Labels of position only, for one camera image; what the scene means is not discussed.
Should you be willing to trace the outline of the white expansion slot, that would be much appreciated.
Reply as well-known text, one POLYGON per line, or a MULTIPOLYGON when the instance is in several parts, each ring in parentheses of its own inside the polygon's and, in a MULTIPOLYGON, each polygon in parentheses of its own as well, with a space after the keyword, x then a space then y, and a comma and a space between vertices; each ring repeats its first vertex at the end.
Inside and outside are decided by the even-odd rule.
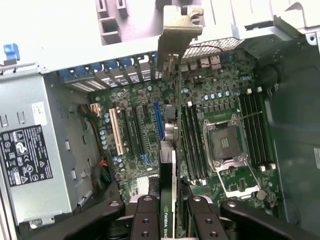
POLYGON ((124 146, 123 146, 123 142, 122 142, 122 136, 121 136, 121 130, 120 130, 119 121, 118 121, 117 110, 115 108, 109 109, 109 116, 110 116, 110 121, 111 121, 111 125, 112 125, 112 131, 113 131, 116 151, 117 151, 117 154, 119 156, 121 156, 125 152, 124 152, 124 146))

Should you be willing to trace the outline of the open socket cover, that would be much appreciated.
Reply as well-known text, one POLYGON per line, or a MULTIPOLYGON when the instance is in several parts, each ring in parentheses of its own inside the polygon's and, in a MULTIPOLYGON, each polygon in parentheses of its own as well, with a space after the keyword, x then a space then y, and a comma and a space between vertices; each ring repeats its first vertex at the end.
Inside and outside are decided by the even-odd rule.
POLYGON ((252 168, 250 167, 250 165, 247 163, 246 160, 243 160, 243 161, 227 160, 221 166, 216 167, 215 170, 216 170, 217 176, 218 176, 218 178, 220 180, 222 189, 223 189, 223 191, 224 191, 224 193, 225 193, 227 198, 238 198, 238 199, 242 199, 243 200, 243 199, 246 199, 247 197, 251 196, 252 193, 255 193, 255 192, 258 192, 258 191, 261 190, 259 181, 258 181, 257 177, 255 176, 252 168), (229 168, 238 169, 238 168, 241 168, 241 167, 246 167, 250 171, 250 173, 251 173, 252 177, 254 178, 256 184, 254 186, 252 186, 252 187, 247 187, 244 191, 240 191, 240 190, 228 191, 226 189, 225 183, 224 183, 224 181, 222 179, 221 172, 226 171, 229 168))

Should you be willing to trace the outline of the green motherboard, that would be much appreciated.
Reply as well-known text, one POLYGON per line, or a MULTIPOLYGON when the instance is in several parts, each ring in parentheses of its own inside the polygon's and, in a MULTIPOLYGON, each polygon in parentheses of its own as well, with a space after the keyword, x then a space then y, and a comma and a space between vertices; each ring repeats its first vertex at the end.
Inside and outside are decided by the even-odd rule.
MULTIPOLYGON (((255 75, 256 60, 243 51, 234 51, 221 56, 214 55, 209 59, 202 59, 198 66, 184 66, 182 68, 181 107, 195 105, 200 121, 203 139, 203 122, 223 121, 231 118, 232 114, 238 114, 244 127, 243 114, 239 97, 243 94, 263 93, 257 85, 255 75)), ((125 203, 138 194, 137 178, 148 176, 149 185, 157 180, 159 174, 159 147, 160 137, 157 128, 154 103, 158 102, 163 128, 165 126, 165 105, 173 101, 173 89, 170 83, 163 79, 127 85, 124 88, 114 88, 99 91, 92 95, 93 100, 101 105, 102 114, 97 120, 100 142, 106 159, 102 166, 105 172, 104 180, 114 179, 118 184, 119 195, 125 203), (145 154, 141 155, 133 117, 133 108, 137 107, 145 154), (123 155, 118 155, 109 109, 116 109, 119 128, 121 131, 123 155), (134 155, 131 155, 128 136, 125 130, 122 110, 126 110, 131 132, 134 155)), ((278 205, 282 201, 276 165, 274 169, 260 171, 252 167, 247 138, 244 127, 244 141, 247 147, 247 163, 257 177, 261 190, 267 192, 265 200, 256 198, 257 192, 252 193, 246 199, 237 197, 227 198, 222 188, 217 172, 208 164, 206 179, 190 180, 183 150, 183 138, 181 143, 182 159, 177 164, 181 183, 186 184, 193 194, 209 197, 214 204, 220 205, 227 199, 243 201, 251 207, 266 211, 274 215, 278 205)), ((228 191, 239 190, 243 192, 248 187, 256 185, 249 169, 230 167, 220 173, 228 191)))

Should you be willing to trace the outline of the blue expansion slot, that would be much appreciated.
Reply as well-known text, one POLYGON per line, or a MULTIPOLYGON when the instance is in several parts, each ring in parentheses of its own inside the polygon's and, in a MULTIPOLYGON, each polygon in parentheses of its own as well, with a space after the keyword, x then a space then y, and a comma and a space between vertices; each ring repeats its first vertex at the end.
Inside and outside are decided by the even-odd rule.
POLYGON ((165 138, 165 130, 164 130, 164 125, 162 121, 162 111, 158 102, 153 103, 153 109, 154 109, 159 138, 162 141, 165 138))

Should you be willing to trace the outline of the black expansion slot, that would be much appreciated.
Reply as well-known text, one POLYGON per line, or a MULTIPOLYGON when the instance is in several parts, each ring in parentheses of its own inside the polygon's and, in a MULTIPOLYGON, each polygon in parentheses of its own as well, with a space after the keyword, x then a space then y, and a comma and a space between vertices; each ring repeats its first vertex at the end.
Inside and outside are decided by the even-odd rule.
POLYGON ((133 156, 134 155, 134 149, 133 149, 132 135, 131 135, 131 130, 130 130, 130 122, 129 122, 129 119, 128 119, 127 111, 125 109, 123 109, 121 111, 121 114, 122 114, 123 119, 124 119, 124 128, 125 128, 125 131, 126 131, 126 134, 127 134, 129 151, 130 151, 130 154, 133 156))
POLYGON ((133 120, 135 124, 135 130, 137 134, 137 141, 140 149, 140 154, 144 155, 146 153, 145 146, 144 146, 144 141, 143 141, 143 135, 141 132, 141 124, 138 116, 138 110, 137 107, 132 108, 132 113, 133 113, 133 120))

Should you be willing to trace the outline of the silver chipset heatsink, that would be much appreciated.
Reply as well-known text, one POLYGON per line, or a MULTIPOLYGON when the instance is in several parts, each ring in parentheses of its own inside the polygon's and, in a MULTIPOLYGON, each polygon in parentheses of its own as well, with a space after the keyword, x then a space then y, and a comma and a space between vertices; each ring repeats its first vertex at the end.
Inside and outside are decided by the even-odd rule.
POLYGON ((136 179, 137 191, 139 195, 147 195, 149 192, 149 177, 142 176, 136 179))

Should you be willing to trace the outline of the black open PC case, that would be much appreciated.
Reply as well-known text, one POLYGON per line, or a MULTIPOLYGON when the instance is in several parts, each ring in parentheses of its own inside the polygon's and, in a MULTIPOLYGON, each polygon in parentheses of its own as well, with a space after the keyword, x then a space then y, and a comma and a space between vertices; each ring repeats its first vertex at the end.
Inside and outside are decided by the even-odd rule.
MULTIPOLYGON (((299 240, 320 240, 320 0, 202 0, 199 6, 203 15, 192 22, 202 26, 202 34, 181 59, 182 86, 183 67, 198 66, 203 59, 242 51, 256 60, 256 84, 262 89, 282 198, 275 214, 262 211, 298 229, 299 240)), ((84 93, 89 104, 78 110, 93 128, 100 153, 90 175, 92 195, 53 224, 34 229, 15 225, 3 210, 0 187, 0 240, 31 240, 111 199, 122 201, 125 213, 94 240, 130 240, 129 225, 141 196, 157 198, 160 220, 160 157, 148 194, 125 203, 117 182, 102 177, 106 156, 97 125, 102 108, 92 99, 100 91, 163 80, 160 35, 102 45, 94 0, 0 0, 0 76, 28 70, 53 73, 84 93), (3 45, 11 43, 18 45, 20 60, 7 60, 3 45)), ((188 198, 194 196, 219 210, 221 204, 192 193, 178 174, 175 237, 167 240, 198 240, 187 235, 188 198)))

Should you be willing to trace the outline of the grey parts rack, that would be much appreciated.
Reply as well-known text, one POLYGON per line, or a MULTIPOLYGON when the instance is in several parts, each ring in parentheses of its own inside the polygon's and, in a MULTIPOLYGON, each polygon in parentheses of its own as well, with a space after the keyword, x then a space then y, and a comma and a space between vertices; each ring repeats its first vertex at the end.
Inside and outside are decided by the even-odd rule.
POLYGON ((101 44, 111 45, 158 36, 164 6, 187 7, 202 0, 94 0, 101 44))

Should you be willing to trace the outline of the black RAM slot bank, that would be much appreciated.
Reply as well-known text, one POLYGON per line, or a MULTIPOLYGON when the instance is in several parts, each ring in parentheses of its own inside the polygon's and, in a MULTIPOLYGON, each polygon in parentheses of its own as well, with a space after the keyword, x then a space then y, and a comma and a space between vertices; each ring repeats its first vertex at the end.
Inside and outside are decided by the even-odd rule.
POLYGON ((251 166, 261 172, 275 169, 275 156, 263 94, 242 94, 239 102, 251 166))
POLYGON ((209 177, 208 162, 202 138, 202 129, 195 105, 181 107, 182 146, 191 181, 209 177))

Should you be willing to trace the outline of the CPU socket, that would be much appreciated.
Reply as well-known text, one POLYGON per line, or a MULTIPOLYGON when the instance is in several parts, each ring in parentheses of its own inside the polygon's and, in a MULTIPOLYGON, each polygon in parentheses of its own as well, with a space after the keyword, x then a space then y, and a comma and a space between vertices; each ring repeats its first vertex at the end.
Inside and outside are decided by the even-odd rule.
POLYGON ((233 113, 226 120, 205 119, 202 135, 207 161, 214 172, 227 160, 248 160, 244 127, 238 114, 233 113))

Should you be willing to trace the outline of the blue case latch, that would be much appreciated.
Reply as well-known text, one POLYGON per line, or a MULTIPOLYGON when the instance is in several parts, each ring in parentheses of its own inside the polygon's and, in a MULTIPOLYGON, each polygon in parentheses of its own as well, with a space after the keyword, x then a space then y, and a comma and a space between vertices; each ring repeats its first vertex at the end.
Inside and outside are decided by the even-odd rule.
POLYGON ((19 47, 16 43, 4 44, 3 50, 7 60, 20 60, 19 47))

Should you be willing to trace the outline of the silver power supply unit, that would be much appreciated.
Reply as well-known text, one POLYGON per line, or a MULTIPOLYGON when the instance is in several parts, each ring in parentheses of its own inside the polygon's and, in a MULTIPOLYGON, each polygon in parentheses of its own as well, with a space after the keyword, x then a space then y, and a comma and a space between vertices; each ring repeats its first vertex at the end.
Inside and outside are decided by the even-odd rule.
POLYGON ((16 226, 52 225, 93 193, 100 159, 87 96, 36 69, 0 75, 0 188, 16 226))

